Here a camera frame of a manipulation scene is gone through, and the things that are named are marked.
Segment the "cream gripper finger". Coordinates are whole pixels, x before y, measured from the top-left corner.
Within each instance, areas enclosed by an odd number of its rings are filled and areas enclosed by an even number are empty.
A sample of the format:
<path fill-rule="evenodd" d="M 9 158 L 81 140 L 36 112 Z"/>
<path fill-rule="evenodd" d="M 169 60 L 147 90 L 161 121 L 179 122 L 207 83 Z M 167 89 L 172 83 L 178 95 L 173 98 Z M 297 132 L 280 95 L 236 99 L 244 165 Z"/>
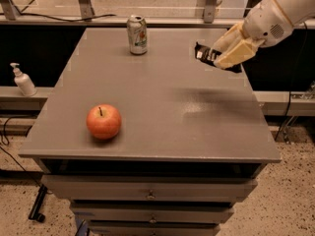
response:
<path fill-rule="evenodd" d="M 244 51 L 243 23 L 237 23 L 221 36 L 211 47 L 221 54 L 240 54 Z"/>
<path fill-rule="evenodd" d="M 223 51 L 215 61 L 214 65 L 221 69 L 228 69 L 251 59 L 257 53 L 259 47 L 265 42 L 264 39 L 253 40 L 252 38 L 242 39 L 236 44 L 232 44 Z"/>

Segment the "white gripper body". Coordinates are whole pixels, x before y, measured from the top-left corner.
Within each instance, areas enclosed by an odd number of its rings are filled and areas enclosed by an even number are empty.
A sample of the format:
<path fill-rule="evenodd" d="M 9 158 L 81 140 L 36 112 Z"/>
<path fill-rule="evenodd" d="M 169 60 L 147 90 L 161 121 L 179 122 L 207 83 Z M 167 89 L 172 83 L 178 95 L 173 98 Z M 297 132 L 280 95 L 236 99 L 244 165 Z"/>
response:
<path fill-rule="evenodd" d="M 247 14 L 242 29 L 261 47 L 271 47 L 290 36 L 293 25 L 276 0 L 262 0 Z"/>

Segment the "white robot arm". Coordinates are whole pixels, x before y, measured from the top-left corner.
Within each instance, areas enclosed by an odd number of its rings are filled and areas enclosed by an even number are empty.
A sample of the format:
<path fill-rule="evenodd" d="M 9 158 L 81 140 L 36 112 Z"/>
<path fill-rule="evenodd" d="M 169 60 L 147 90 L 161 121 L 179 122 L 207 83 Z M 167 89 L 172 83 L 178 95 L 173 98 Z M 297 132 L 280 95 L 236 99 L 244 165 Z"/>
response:
<path fill-rule="evenodd" d="M 215 67 L 228 69 L 275 46 L 315 15 L 315 0 L 262 0 L 211 47 Z"/>

